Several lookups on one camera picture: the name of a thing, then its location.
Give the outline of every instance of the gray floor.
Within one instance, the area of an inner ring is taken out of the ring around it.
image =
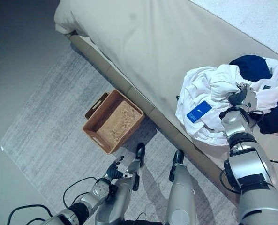
[[[54,31],[57,0],[0,0],[0,140],[69,41]],[[0,150],[0,224],[25,204],[48,203]],[[14,214],[11,225],[46,217],[41,209]]]

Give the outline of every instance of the woven storage basket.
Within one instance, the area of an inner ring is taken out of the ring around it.
[[[106,154],[115,152],[139,127],[144,114],[119,91],[104,93],[85,114],[83,131]]]

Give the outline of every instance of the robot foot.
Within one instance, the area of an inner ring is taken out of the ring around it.
[[[145,145],[143,143],[139,143],[137,146],[137,150],[135,152],[135,158],[140,160],[140,167],[144,165],[144,157],[145,157]]]
[[[177,150],[173,157],[173,165],[176,163],[182,164],[184,162],[184,152],[182,150]]]

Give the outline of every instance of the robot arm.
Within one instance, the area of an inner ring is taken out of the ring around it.
[[[123,157],[120,157],[110,165],[105,175],[96,181],[89,193],[67,209],[46,220],[42,225],[82,225],[95,213],[98,206],[103,204],[113,190],[112,179],[129,176],[128,173],[122,173],[117,169],[117,165],[122,159]]]
[[[248,112],[256,107],[255,95],[248,85],[242,87],[246,90],[243,100],[220,115],[230,147],[225,172],[230,185],[241,193],[242,225],[278,224],[276,173],[249,128]]]

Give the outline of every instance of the mattress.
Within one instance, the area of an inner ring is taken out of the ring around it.
[[[220,168],[228,147],[192,139],[174,115],[186,72],[247,54],[278,60],[264,45],[186,0],[62,0],[54,19],[57,31],[76,30]],[[255,136],[268,157],[278,160],[278,136],[258,129]]]

